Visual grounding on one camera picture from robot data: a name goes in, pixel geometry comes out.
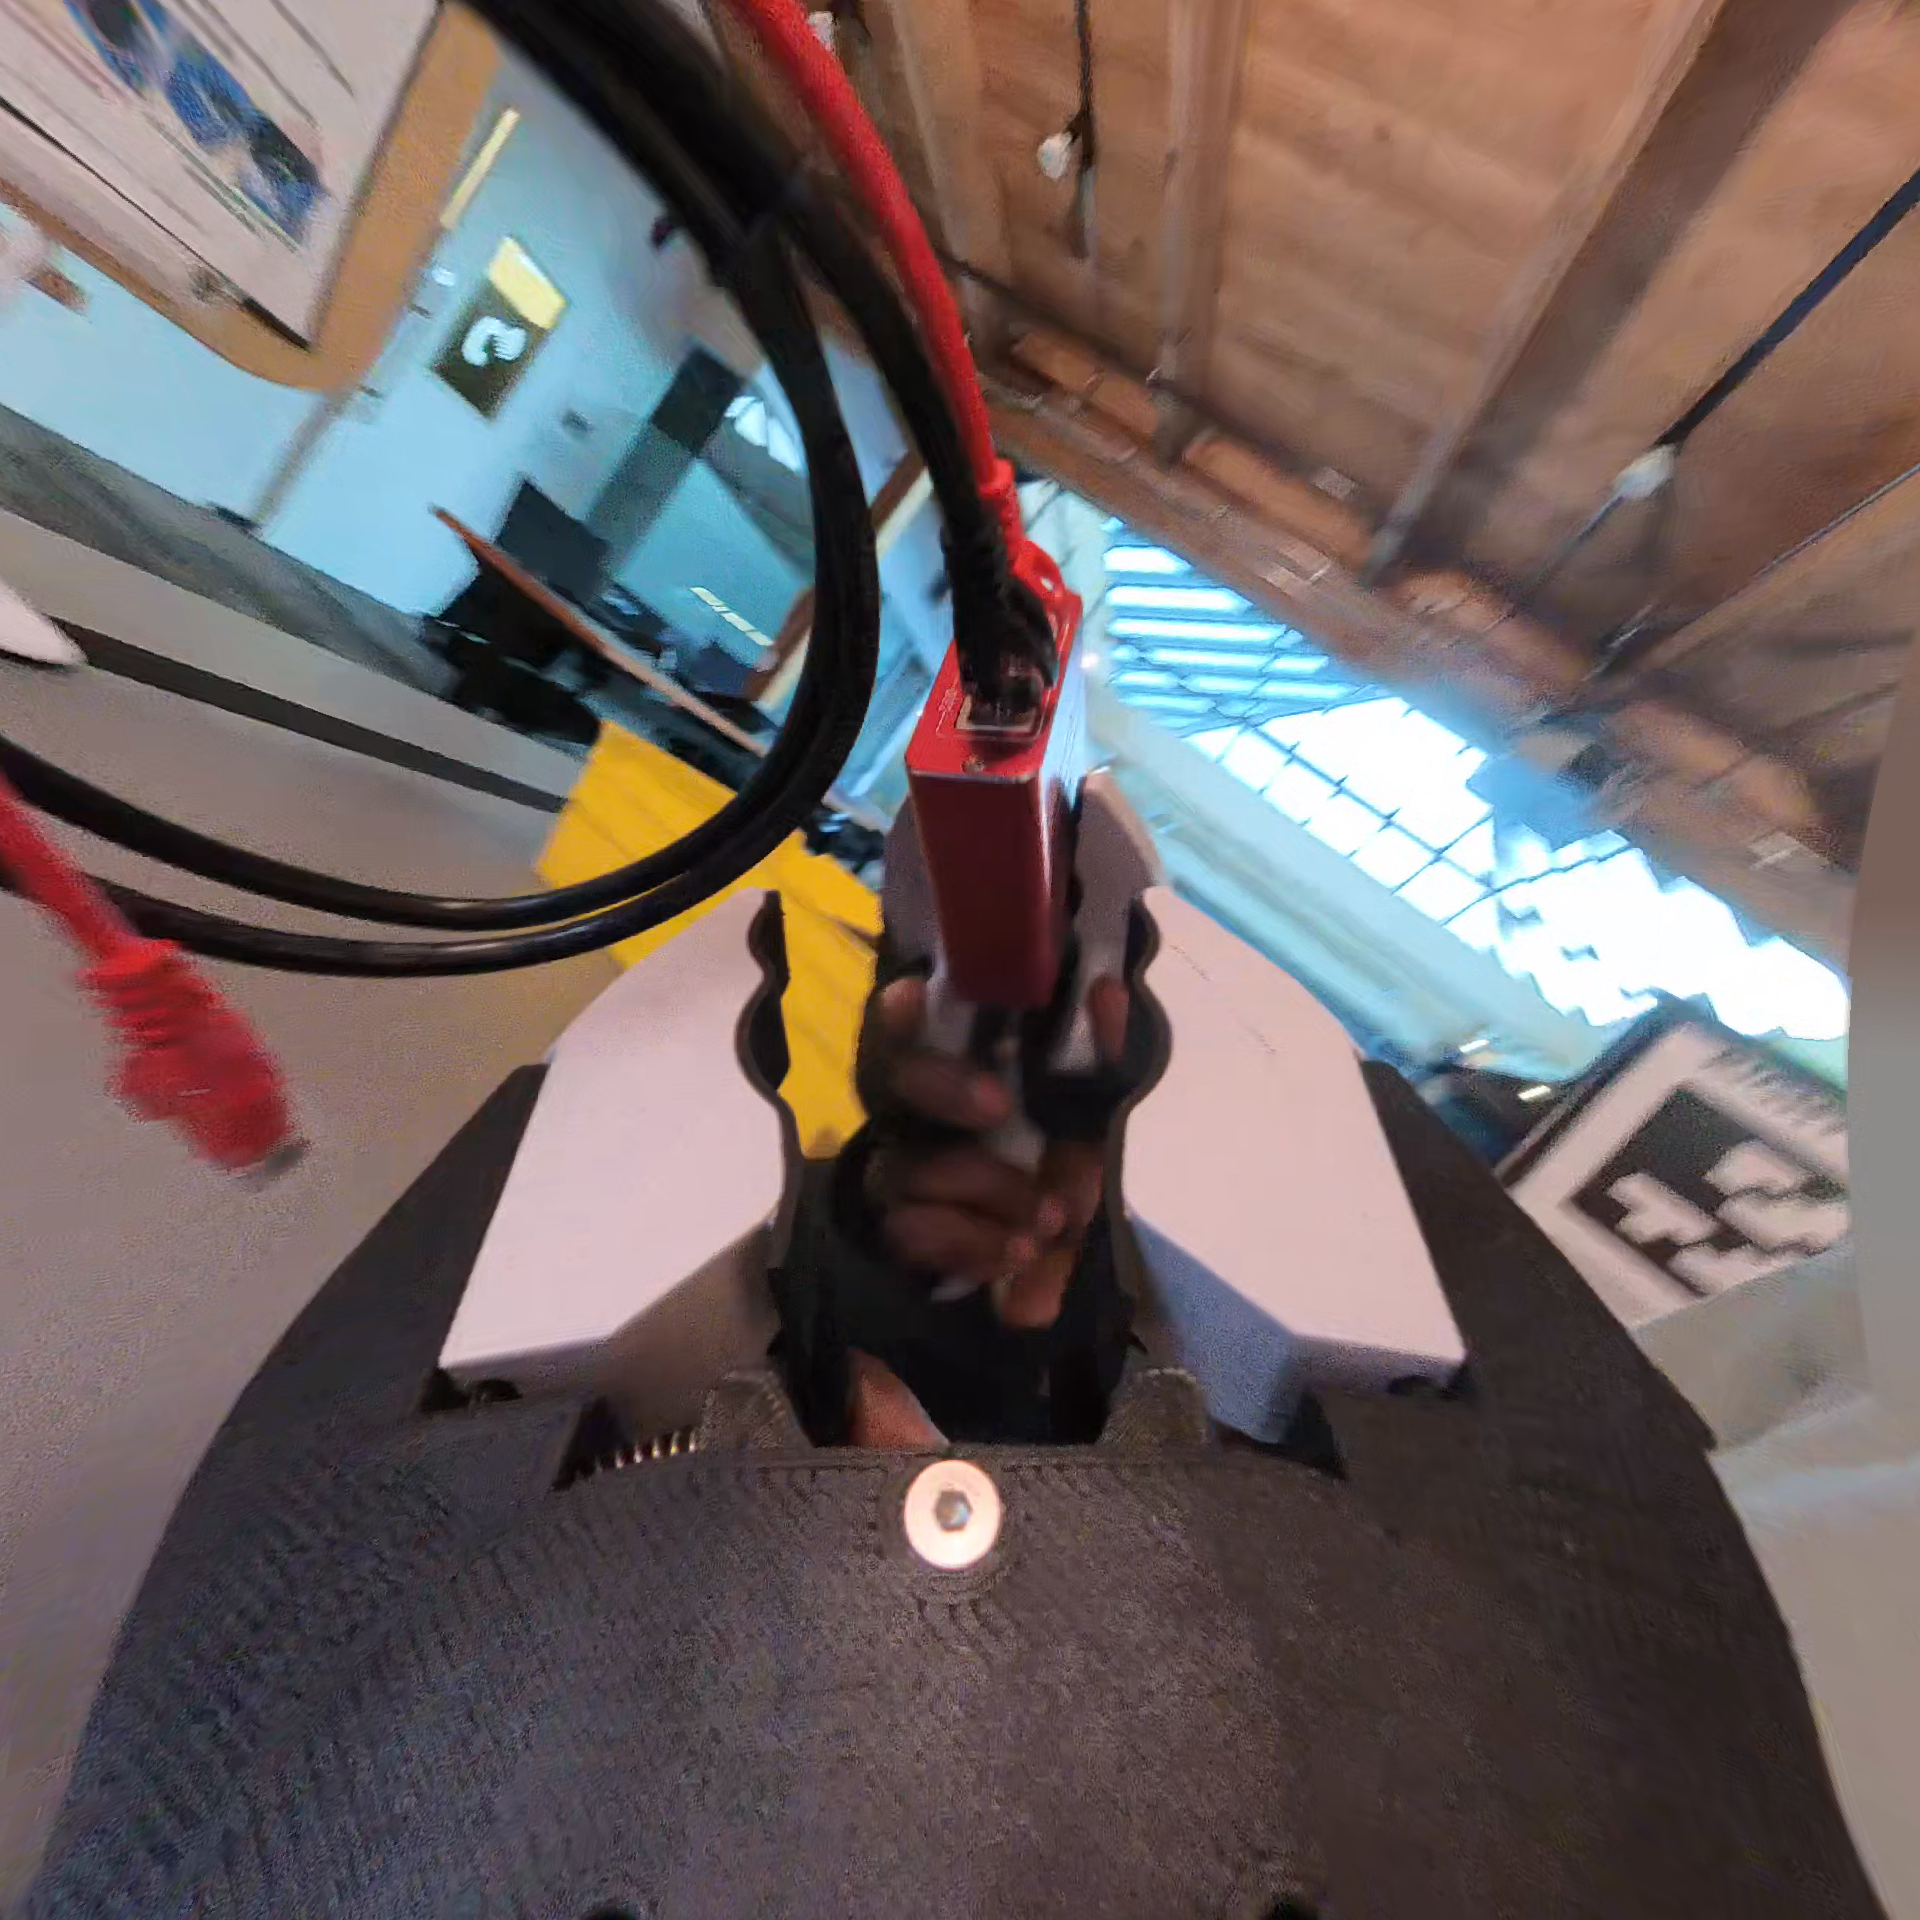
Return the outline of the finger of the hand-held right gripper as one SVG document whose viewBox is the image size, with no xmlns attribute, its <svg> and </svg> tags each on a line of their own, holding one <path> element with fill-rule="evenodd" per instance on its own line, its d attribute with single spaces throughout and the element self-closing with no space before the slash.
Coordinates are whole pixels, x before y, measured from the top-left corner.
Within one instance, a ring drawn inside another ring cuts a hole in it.
<svg viewBox="0 0 1920 1920">
<path fill-rule="evenodd" d="M 946 1002 L 942 921 L 931 869 L 920 845 L 918 806 L 902 802 L 883 845 L 883 998 L 902 982 L 918 982 L 910 1037 L 946 1050 Z"/>
<path fill-rule="evenodd" d="M 1080 962 L 1123 962 L 1139 898 L 1164 885 L 1153 831 L 1110 769 L 1092 769 L 1077 798 L 1075 910 Z"/>
</svg>

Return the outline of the red ethernet splitter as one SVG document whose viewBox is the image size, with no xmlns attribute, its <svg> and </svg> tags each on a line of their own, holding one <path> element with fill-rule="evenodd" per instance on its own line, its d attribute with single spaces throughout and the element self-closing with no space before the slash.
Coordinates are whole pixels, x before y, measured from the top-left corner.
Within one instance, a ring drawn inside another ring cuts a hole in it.
<svg viewBox="0 0 1920 1920">
<path fill-rule="evenodd" d="M 1066 970 L 1077 789 L 1092 764 L 1084 602 L 1045 570 L 1026 583 L 1059 666 L 1034 712 L 986 719 L 950 652 L 905 748 L 935 951 L 952 996 L 1011 1013 L 1043 1010 Z"/>
</svg>

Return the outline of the white document stand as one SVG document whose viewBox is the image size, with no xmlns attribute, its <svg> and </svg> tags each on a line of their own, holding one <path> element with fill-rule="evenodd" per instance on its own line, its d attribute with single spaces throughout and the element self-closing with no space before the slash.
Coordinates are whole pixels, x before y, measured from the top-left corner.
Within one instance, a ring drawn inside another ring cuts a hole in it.
<svg viewBox="0 0 1920 1920">
<path fill-rule="evenodd" d="M 25 603 L 6 580 L 0 586 L 0 647 L 4 658 L 37 670 L 83 670 L 84 651 L 47 614 Z"/>
</svg>

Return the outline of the grey desk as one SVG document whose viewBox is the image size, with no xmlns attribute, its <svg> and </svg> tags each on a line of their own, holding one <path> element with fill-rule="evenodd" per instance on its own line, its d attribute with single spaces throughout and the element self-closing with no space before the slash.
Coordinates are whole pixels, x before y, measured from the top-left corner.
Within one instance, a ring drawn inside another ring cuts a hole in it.
<svg viewBox="0 0 1920 1920">
<path fill-rule="evenodd" d="M 405 892 L 531 885 L 574 762 L 24 517 L 4 580 L 107 637 L 4 670 L 4 731 L 115 792 Z M 4 901 L 4 1902 L 214 1426 L 317 1287 L 492 1086 L 610 978 L 356 985 L 214 970 L 273 1047 L 305 1159 L 233 1183 L 105 1084 L 63 948 Z"/>
</svg>

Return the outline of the person's left hand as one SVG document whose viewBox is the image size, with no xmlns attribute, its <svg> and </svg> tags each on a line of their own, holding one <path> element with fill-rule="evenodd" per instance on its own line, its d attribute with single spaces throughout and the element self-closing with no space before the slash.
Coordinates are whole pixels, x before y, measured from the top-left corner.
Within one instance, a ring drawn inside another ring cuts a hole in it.
<svg viewBox="0 0 1920 1920">
<path fill-rule="evenodd" d="M 946 1452 L 946 1434 L 883 1358 L 850 1351 L 846 1370 L 846 1445 L 914 1457 Z"/>
</svg>

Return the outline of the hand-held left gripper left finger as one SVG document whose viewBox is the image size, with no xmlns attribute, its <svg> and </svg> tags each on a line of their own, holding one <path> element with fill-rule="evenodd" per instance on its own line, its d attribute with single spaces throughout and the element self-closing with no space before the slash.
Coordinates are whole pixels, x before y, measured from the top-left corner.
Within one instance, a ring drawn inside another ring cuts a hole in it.
<svg viewBox="0 0 1920 1920">
<path fill-rule="evenodd" d="M 774 1332 L 799 1159 L 780 901 L 721 901 L 550 1047 L 440 1345 L 459 1388 L 709 1390 Z"/>
</svg>

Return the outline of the yellow plastic bin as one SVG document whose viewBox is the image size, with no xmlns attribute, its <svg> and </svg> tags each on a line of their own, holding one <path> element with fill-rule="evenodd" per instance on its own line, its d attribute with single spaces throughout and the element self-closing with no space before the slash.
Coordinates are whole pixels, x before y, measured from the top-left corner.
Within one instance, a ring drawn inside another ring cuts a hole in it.
<svg viewBox="0 0 1920 1920">
<path fill-rule="evenodd" d="M 728 802 L 718 779 L 668 751 L 605 724 L 561 802 L 537 873 L 550 887 L 610 874 L 665 850 Z M 784 910 L 786 985 L 780 996 L 789 1107 L 807 1159 L 832 1159 L 864 1122 L 857 1047 L 876 985 L 883 903 L 829 856 L 795 831 L 742 880 L 774 892 Z"/>
</svg>

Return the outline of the long office table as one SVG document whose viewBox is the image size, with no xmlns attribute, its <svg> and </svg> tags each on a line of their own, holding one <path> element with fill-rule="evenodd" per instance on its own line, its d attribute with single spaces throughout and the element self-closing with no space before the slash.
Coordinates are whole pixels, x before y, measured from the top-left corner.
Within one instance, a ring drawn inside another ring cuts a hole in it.
<svg viewBox="0 0 1920 1920">
<path fill-rule="evenodd" d="M 696 647 L 610 578 L 610 546 L 531 484 L 518 484 L 497 533 L 447 507 L 430 520 L 456 537 L 474 573 L 420 637 L 447 666 L 445 699 L 514 731 L 587 748 L 605 729 L 594 709 L 613 682 L 638 684 L 647 712 L 728 751 L 765 756 L 774 723 L 746 699 L 746 670 Z"/>
</svg>

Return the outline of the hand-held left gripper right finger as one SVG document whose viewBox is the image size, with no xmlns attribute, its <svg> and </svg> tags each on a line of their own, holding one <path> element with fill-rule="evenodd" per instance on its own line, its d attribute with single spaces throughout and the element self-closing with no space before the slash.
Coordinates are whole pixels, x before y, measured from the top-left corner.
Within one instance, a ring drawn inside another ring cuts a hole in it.
<svg viewBox="0 0 1920 1920">
<path fill-rule="evenodd" d="M 1128 1114 L 1119 1208 L 1151 1340 L 1259 1442 L 1307 1394 L 1449 1390 L 1466 1343 L 1349 1031 L 1172 887 L 1139 915 L 1137 1010 L 1166 1046 Z"/>
</svg>

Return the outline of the black white marker sign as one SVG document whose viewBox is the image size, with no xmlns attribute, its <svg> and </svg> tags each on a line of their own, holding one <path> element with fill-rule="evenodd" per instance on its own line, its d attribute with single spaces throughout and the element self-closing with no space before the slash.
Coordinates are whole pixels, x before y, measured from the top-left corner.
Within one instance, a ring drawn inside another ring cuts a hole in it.
<svg viewBox="0 0 1920 1920">
<path fill-rule="evenodd" d="M 1627 1330 L 1823 1257 L 1850 1226 L 1843 1089 L 1678 998 L 1561 1084 L 1497 1171 Z"/>
</svg>

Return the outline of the lit phone icon sign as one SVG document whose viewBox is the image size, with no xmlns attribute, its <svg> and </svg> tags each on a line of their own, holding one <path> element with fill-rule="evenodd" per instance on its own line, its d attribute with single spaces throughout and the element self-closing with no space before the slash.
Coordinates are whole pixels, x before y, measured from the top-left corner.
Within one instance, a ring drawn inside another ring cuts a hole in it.
<svg viewBox="0 0 1920 1920">
<path fill-rule="evenodd" d="M 474 416 L 492 420 L 564 320 L 564 309 L 564 291 L 527 240 L 505 234 L 497 240 L 456 320 L 445 330 L 430 376 Z"/>
</svg>

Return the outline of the tan printed poster board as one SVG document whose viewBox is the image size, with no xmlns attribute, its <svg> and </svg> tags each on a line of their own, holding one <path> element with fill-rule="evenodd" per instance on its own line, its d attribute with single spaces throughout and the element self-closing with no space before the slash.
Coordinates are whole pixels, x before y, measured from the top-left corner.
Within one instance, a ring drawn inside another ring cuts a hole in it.
<svg viewBox="0 0 1920 1920">
<path fill-rule="evenodd" d="M 348 387 L 497 67 L 470 3 L 4 3 L 4 302 L 84 264 L 247 376 Z"/>
</svg>

